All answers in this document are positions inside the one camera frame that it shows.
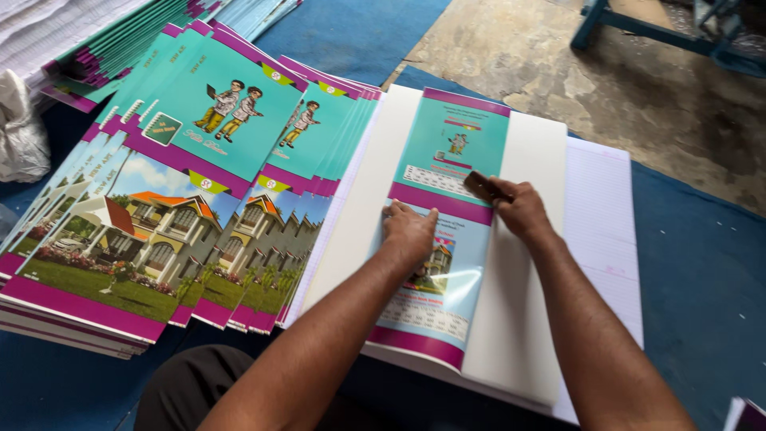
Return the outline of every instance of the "stool leg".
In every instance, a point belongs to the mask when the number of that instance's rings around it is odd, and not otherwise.
[[[588,48],[588,35],[593,30],[593,27],[598,23],[598,19],[601,17],[601,12],[609,4],[608,0],[590,0],[586,1],[583,5],[583,12],[585,19],[580,23],[577,31],[574,33],[569,46],[571,48],[584,50]]]

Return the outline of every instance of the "cartoon boy illustration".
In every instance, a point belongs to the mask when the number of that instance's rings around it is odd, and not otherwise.
[[[447,140],[450,141],[450,143],[452,144],[450,145],[450,153],[455,153],[455,150],[457,150],[457,147],[460,145],[460,134],[455,133],[454,138],[452,139],[447,138]]]
[[[290,124],[293,123],[293,121],[298,119],[298,113],[300,112],[300,107],[303,106],[303,99],[300,100],[298,103],[298,106],[295,107],[295,110],[293,111],[293,115],[290,116],[290,119],[287,121],[287,124],[285,124],[284,129],[282,129],[282,133],[280,133],[280,137],[277,138],[277,140],[282,139],[282,135],[287,132],[287,129],[290,128]]]
[[[293,141],[300,135],[304,130],[309,128],[309,125],[311,124],[321,124],[319,121],[314,121],[314,111],[319,109],[319,104],[315,102],[314,100],[309,100],[306,102],[306,110],[303,111],[302,114],[300,114],[300,118],[298,121],[296,121],[293,124],[294,129],[290,131],[290,133],[285,136],[285,139],[280,142],[280,146],[285,146],[287,144],[290,148],[295,148],[293,146]]]
[[[462,134],[460,135],[460,143],[457,145],[457,153],[463,154],[463,147],[466,146],[468,142],[466,141],[466,135]]]
[[[224,124],[224,126],[215,134],[215,139],[220,139],[221,134],[224,134],[224,139],[231,142],[231,134],[239,129],[242,123],[246,123],[250,116],[262,117],[263,114],[255,110],[255,102],[259,97],[263,96],[263,91],[258,87],[248,87],[247,97],[242,99],[240,107],[237,108],[231,115],[234,117]]]
[[[239,92],[244,88],[244,83],[239,80],[233,80],[231,82],[231,90],[226,90],[221,94],[217,94],[215,99],[215,105],[208,109],[205,116],[201,120],[195,121],[193,124],[207,133],[212,133],[218,124],[226,117],[231,110],[237,106],[237,100],[239,100]]]

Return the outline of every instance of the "hand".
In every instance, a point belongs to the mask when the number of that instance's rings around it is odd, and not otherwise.
[[[495,199],[493,202],[495,210],[511,232],[524,242],[538,235],[554,233],[553,226],[545,214],[542,199],[532,184],[515,184],[496,176],[491,176],[489,181],[514,198],[513,203],[504,199]]]
[[[413,211],[412,208],[394,199],[391,206],[383,207],[384,246],[397,251],[406,265],[413,269],[423,263],[434,250],[434,230],[439,217],[439,210],[433,208],[427,217]]]

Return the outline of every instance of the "blue floor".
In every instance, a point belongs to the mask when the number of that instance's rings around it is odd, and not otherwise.
[[[312,0],[257,45],[380,84],[447,3]],[[481,97],[412,67],[397,84]],[[57,105],[44,115],[54,164],[97,111]],[[21,214],[43,183],[4,184],[0,202]],[[766,267],[758,265],[766,257],[766,220],[639,163],[633,163],[633,199],[646,352],[699,428],[717,431],[731,396],[766,405]],[[121,429],[130,429],[126,414],[151,372],[174,351],[222,343],[257,355],[271,339],[205,324],[186,331],[168,327],[156,346],[125,362],[0,331],[0,429],[114,429],[123,420]],[[341,393],[411,429],[506,428],[509,422],[520,429],[567,427],[366,357],[357,360]],[[403,393],[417,400],[417,409],[401,402]]]

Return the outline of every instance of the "dark trousers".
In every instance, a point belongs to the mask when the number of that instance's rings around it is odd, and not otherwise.
[[[185,350],[167,360],[146,384],[136,431],[193,430],[254,359],[229,346]],[[317,429],[398,429],[393,423],[336,396]]]

